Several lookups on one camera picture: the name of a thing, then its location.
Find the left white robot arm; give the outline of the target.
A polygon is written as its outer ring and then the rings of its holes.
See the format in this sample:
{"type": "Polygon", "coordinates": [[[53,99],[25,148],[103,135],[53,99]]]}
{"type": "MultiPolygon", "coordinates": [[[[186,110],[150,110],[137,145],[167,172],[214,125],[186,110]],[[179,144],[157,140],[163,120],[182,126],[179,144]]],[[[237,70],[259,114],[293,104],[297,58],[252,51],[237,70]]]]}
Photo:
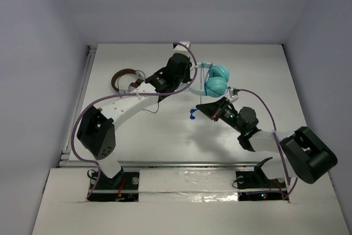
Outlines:
{"type": "Polygon", "coordinates": [[[190,52],[176,51],[167,65],[141,82],[127,94],[117,94],[117,100],[100,108],[92,103],[79,118],[73,131],[77,139],[94,157],[93,162],[103,174],[103,181],[116,188],[122,183],[123,169],[112,156],[116,146],[116,130],[143,109],[179,94],[194,81],[190,69],[195,62],[190,52]]]}

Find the brown silver headphones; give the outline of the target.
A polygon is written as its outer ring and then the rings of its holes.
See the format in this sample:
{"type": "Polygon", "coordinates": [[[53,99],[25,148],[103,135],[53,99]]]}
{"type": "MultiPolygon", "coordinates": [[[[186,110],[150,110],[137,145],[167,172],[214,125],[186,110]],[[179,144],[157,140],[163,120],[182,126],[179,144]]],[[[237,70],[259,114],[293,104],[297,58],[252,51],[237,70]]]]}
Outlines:
{"type": "Polygon", "coordinates": [[[137,89],[146,79],[141,70],[125,68],[116,72],[111,78],[111,87],[118,94],[127,94],[137,89]]]}

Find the teal white headphones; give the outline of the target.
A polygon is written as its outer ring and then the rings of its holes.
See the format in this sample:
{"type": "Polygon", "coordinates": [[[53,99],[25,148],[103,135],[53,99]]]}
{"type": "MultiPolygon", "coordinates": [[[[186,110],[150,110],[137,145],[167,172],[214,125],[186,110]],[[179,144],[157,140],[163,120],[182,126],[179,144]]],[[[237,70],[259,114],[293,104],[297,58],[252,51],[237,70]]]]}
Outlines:
{"type": "Polygon", "coordinates": [[[196,66],[191,67],[191,71],[208,69],[207,74],[203,79],[203,86],[201,89],[196,89],[192,86],[188,87],[188,90],[197,96],[209,96],[218,98],[223,96],[230,87],[228,81],[230,78],[230,72],[227,67],[223,65],[217,65],[213,63],[201,62],[196,66]]]}

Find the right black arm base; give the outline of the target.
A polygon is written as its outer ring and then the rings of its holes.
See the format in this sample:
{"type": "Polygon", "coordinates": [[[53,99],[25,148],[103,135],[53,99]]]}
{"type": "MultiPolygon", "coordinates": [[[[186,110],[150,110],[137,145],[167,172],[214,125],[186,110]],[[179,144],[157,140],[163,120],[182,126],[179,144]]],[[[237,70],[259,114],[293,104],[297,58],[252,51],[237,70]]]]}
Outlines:
{"type": "Polygon", "coordinates": [[[278,179],[268,179],[262,166],[271,160],[266,158],[256,164],[252,171],[237,171],[232,187],[239,191],[239,201],[285,200],[287,187],[278,179]]]}

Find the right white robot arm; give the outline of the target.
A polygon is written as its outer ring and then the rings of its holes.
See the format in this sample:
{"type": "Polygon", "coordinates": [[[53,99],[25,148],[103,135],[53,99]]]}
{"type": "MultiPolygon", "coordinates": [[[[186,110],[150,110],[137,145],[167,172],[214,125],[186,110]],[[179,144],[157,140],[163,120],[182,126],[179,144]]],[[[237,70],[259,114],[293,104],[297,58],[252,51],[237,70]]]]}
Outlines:
{"type": "Polygon", "coordinates": [[[308,127],[300,127],[292,135],[279,137],[275,131],[258,128],[259,120],[254,109],[242,107],[237,111],[225,97],[216,102],[198,104],[196,109],[210,120],[222,120],[235,129],[239,133],[239,145],[244,150],[281,153],[287,166],[285,176],[313,184],[338,163],[333,151],[308,127]]]}

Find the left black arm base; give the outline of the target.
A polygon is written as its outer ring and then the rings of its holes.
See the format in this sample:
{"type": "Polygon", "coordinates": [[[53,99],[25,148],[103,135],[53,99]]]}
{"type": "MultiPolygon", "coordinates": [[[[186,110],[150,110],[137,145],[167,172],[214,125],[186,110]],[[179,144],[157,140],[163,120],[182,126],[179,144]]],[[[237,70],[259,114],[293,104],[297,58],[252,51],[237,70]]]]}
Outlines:
{"type": "Polygon", "coordinates": [[[138,202],[139,171],[121,171],[109,179],[103,173],[98,178],[98,171],[87,171],[90,179],[87,200],[91,202],[138,202]]]}

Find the white foam taped block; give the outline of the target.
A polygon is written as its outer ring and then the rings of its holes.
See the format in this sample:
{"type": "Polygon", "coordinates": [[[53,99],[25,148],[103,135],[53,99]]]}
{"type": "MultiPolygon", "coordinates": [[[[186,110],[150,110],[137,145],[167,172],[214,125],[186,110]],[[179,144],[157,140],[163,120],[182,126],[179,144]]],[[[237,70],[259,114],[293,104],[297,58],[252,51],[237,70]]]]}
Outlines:
{"type": "Polygon", "coordinates": [[[209,203],[238,201],[230,170],[142,170],[139,201],[142,203],[209,203]]]}

